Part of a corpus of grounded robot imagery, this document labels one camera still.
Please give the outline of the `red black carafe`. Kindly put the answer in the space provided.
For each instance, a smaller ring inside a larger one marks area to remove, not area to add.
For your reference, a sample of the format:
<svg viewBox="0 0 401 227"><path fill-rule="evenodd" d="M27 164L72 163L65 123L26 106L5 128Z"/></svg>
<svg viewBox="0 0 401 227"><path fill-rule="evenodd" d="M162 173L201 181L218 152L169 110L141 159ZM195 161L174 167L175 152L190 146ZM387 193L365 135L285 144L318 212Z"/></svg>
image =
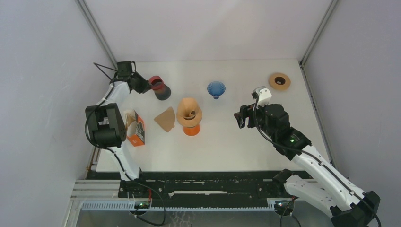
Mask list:
<svg viewBox="0 0 401 227"><path fill-rule="evenodd" d="M149 79L151 89L158 100L167 100L171 95L171 89L159 76L152 76Z"/></svg>

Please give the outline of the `brown paper coffee filter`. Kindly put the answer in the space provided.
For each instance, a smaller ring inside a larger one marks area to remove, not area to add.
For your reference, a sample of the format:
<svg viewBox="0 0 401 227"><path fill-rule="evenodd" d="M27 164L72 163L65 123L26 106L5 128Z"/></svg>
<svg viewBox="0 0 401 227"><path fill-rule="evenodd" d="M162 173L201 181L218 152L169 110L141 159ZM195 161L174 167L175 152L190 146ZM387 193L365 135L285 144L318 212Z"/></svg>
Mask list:
<svg viewBox="0 0 401 227"><path fill-rule="evenodd" d="M175 124L175 112L172 107L168 107L165 111L154 118L154 121L165 131L170 132Z"/></svg>
<svg viewBox="0 0 401 227"><path fill-rule="evenodd" d="M177 114L183 116L185 119L190 120L192 119L198 112L202 112L198 102L191 97L183 98L178 107L177 107Z"/></svg>

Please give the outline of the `orange coffee filter box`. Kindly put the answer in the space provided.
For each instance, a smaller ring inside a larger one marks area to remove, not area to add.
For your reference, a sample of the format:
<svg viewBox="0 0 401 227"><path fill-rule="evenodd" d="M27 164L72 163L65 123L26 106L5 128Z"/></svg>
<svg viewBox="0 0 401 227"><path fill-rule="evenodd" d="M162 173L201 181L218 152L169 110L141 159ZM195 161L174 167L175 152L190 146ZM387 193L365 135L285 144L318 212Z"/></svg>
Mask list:
<svg viewBox="0 0 401 227"><path fill-rule="evenodd" d="M134 146L145 145L145 124L135 110L125 110L123 112L125 122L126 139Z"/></svg>

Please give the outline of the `blue glass dripper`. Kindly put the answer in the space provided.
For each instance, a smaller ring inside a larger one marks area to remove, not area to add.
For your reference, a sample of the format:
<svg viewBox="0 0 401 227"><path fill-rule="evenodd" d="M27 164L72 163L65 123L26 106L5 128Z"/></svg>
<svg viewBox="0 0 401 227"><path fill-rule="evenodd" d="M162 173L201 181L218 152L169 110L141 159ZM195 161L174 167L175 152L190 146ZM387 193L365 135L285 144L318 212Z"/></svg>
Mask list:
<svg viewBox="0 0 401 227"><path fill-rule="evenodd" d="M220 81L213 81L208 84L207 92L214 98L219 99L226 91L226 86Z"/></svg>

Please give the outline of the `orange glass carafe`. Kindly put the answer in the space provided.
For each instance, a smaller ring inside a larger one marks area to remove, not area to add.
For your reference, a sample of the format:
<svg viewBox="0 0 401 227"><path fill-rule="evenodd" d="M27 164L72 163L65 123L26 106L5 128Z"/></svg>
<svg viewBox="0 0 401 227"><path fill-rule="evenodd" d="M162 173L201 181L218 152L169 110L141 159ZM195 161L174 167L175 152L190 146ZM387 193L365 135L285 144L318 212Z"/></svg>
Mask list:
<svg viewBox="0 0 401 227"><path fill-rule="evenodd" d="M201 130L200 124L197 124L194 127L183 127L183 131L187 136L195 136L197 135Z"/></svg>

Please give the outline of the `wooden dripper ring holder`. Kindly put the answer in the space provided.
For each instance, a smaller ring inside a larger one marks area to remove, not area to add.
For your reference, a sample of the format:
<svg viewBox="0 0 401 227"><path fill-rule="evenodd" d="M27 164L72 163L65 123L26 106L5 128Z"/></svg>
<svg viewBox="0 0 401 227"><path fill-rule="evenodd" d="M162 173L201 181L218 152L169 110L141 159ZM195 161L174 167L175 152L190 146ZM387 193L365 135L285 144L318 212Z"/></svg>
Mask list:
<svg viewBox="0 0 401 227"><path fill-rule="evenodd" d="M177 114L177 116L176 116L179 124L182 125L183 127L187 127L187 128L193 128L193 127L197 126L198 124L200 124L202 117L203 117L203 114L201 112L198 112L190 120L185 119L183 116L181 116L179 114Z"/></svg>

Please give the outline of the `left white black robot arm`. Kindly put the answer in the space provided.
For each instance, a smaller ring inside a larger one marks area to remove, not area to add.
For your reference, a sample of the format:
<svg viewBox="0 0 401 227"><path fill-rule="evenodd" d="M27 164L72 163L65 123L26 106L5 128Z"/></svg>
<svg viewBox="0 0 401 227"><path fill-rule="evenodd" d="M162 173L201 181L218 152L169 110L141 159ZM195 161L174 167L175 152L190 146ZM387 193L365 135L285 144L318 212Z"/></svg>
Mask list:
<svg viewBox="0 0 401 227"><path fill-rule="evenodd" d="M119 105L132 91L144 94L151 89L151 85L137 72L134 61L118 62L114 76L109 80L109 88L102 99L85 109L85 136L91 145L108 153L123 181L132 181L130 192L142 197L147 193L148 185L138 179L141 168L127 147L127 130Z"/></svg>

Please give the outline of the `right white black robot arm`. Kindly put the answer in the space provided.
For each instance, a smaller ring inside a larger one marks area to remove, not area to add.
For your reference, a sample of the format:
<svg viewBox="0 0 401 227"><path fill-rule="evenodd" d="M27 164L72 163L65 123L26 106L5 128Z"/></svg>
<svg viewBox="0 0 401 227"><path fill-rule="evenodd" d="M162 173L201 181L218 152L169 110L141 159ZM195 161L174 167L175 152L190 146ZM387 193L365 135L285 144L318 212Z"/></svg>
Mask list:
<svg viewBox="0 0 401 227"><path fill-rule="evenodd" d="M311 141L290 125L282 105L243 105L234 117L239 128L256 128L281 155L320 185L316 187L283 169L273 179L276 195L290 194L308 202L324 212L335 227L367 227L373 219L382 225L377 215L380 197L374 191L363 191L326 161Z"/></svg>

